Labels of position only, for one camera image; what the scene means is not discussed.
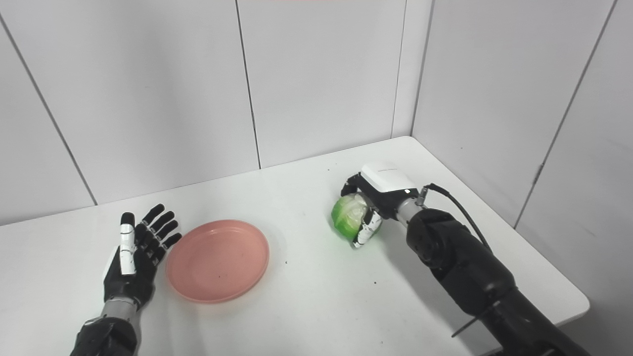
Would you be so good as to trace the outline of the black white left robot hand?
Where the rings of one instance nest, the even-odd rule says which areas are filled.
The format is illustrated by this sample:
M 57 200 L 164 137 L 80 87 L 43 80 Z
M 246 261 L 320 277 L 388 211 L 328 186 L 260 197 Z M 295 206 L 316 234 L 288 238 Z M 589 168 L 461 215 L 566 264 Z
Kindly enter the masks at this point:
M 104 277 L 104 302 L 123 297 L 136 308 L 151 300 L 158 266 L 168 251 L 182 239 L 175 230 L 176 214 L 165 205 L 151 208 L 140 221 L 125 212 L 121 216 L 120 243 Z

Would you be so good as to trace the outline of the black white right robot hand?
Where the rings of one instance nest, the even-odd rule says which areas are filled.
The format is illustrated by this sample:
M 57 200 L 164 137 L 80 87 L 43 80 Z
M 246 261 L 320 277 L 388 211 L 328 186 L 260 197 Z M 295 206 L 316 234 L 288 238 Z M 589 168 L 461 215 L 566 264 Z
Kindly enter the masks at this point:
M 373 162 L 346 180 L 331 212 L 335 230 L 361 248 L 386 220 L 404 227 L 420 212 L 421 192 L 396 165 Z

